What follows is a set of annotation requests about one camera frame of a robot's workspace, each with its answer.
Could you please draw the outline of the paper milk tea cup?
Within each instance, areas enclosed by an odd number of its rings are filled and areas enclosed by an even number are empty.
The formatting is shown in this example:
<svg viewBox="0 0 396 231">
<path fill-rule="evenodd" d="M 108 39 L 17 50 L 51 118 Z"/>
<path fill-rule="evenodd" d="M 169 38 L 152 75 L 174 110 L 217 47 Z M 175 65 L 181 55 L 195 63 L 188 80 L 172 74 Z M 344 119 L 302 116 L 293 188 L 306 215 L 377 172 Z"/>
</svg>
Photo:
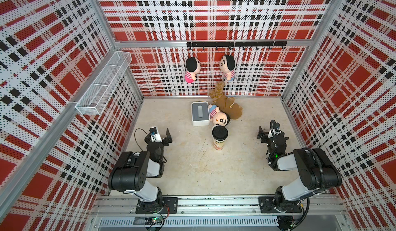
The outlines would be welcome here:
<svg viewBox="0 0 396 231">
<path fill-rule="evenodd" d="M 226 139 L 215 139 L 213 138 L 213 145 L 216 150 L 222 150 L 224 148 Z"/>
</svg>

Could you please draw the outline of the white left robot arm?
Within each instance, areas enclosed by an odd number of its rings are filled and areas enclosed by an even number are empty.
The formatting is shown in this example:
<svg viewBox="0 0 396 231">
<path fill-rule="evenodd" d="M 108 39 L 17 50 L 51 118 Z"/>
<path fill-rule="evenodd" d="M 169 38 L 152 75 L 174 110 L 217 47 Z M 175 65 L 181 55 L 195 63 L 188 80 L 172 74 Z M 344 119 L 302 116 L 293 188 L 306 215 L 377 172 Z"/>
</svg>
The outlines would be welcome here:
<svg viewBox="0 0 396 231">
<path fill-rule="evenodd" d="M 146 149 L 139 152 L 123 152 L 113 167 L 109 178 L 110 190 L 132 194 L 139 199 L 138 207 L 143 213 L 160 213 L 165 206 L 159 187 L 147 181 L 161 178 L 164 174 L 165 147 L 173 142 L 169 130 L 161 137 L 157 127 L 151 127 L 144 137 Z"/>
</svg>

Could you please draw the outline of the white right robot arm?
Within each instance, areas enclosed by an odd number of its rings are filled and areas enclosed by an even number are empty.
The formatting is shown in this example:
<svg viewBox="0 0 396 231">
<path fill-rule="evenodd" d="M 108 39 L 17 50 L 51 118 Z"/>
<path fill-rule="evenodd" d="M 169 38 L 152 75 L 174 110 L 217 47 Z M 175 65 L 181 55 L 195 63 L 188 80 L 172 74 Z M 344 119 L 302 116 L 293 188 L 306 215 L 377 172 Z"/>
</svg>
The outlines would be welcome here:
<svg viewBox="0 0 396 231">
<path fill-rule="evenodd" d="M 339 171 L 319 148 L 300 148 L 286 153 L 288 137 L 279 123 L 271 121 L 270 130 L 258 129 L 257 139 L 267 145 L 266 159 L 273 171 L 297 171 L 291 183 L 279 186 L 275 194 L 259 197 L 261 213 L 302 213 L 303 201 L 328 189 L 339 187 Z"/>
</svg>

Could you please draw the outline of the black plastic cup lid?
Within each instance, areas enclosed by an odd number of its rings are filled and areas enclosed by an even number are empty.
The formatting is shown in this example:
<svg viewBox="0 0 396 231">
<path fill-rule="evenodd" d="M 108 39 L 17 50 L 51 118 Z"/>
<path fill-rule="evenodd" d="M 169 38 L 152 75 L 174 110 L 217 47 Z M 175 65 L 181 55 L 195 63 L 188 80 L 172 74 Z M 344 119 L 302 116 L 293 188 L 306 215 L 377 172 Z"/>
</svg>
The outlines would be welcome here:
<svg viewBox="0 0 396 231">
<path fill-rule="evenodd" d="M 211 130 L 211 134 L 216 141 L 225 141 L 229 136 L 227 128 L 221 125 L 215 125 Z"/>
</svg>

